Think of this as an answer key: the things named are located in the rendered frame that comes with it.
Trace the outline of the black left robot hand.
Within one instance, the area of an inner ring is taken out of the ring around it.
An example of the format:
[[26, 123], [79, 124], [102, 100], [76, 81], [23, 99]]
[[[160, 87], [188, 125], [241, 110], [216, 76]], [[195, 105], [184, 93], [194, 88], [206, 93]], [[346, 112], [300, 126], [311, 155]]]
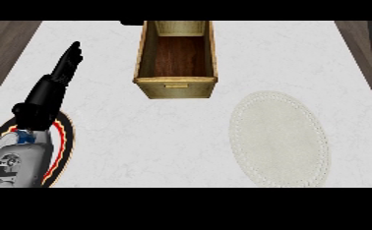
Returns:
[[45, 131], [49, 129], [82, 61], [80, 42], [74, 41], [58, 60], [52, 73], [43, 75], [26, 101], [12, 108], [21, 130]]

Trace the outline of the white oval lace placemat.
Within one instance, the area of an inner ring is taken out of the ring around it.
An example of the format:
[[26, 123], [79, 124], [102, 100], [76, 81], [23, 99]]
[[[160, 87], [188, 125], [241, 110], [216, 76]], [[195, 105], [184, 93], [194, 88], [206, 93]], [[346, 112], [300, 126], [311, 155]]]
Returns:
[[232, 153], [260, 187], [319, 187], [330, 171], [330, 147], [322, 124], [288, 94], [259, 91], [235, 107]]

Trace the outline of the black round plate red rim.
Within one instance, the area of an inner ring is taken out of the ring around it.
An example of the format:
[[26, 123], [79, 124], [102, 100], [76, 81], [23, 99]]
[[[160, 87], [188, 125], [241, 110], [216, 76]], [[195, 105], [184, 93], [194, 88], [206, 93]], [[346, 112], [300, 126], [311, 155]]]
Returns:
[[[18, 130], [17, 119], [12, 118], [0, 127], [0, 138]], [[57, 115], [49, 133], [54, 151], [40, 188], [49, 188], [57, 183], [74, 150], [74, 126], [70, 117], [63, 112]]]

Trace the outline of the open wooden drawer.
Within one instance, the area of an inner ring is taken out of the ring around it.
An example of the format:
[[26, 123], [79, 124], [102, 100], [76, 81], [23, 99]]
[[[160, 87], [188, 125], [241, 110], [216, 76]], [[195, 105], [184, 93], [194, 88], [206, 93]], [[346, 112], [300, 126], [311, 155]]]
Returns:
[[150, 99], [210, 98], [219, 82], [212, 21], [145, 21], [135, 84]]

